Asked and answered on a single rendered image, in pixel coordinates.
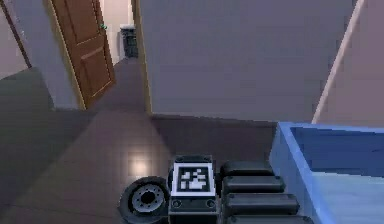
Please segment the brown wooden room door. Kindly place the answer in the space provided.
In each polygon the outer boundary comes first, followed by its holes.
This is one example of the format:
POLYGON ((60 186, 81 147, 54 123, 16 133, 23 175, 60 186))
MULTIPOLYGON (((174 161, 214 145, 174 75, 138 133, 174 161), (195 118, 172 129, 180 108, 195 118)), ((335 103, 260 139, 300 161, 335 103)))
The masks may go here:
POLYGON ((86 109, 115 84, 100 0, 51 0, 86 109))

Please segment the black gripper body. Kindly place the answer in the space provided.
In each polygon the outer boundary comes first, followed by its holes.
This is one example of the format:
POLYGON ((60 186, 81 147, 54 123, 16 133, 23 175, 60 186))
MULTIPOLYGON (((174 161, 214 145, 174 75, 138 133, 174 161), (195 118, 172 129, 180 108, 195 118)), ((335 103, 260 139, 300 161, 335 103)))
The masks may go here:
POLYGON ((165 178, 142 177, 121 194, 121 224, 167 224, 169 191, 165 178))

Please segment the black bin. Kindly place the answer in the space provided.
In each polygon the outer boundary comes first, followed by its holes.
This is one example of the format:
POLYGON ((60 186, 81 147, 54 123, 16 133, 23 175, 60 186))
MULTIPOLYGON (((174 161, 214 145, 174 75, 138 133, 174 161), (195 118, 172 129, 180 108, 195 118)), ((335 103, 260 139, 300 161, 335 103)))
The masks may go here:
POLYGON ((136 40, 136 29, 134 26, 125 25, 120 27, 123 38, 124 53, 127 58, 138 57, 138 47, 136 40))

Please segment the blue box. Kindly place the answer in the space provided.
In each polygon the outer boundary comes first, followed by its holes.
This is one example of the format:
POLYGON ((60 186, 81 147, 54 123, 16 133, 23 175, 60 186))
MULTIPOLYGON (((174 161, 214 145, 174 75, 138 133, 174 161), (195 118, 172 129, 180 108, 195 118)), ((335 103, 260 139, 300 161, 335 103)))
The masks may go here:
POLYGON ((384 224, 384 128, 280 122, 269 162, 314 224, 384 224))

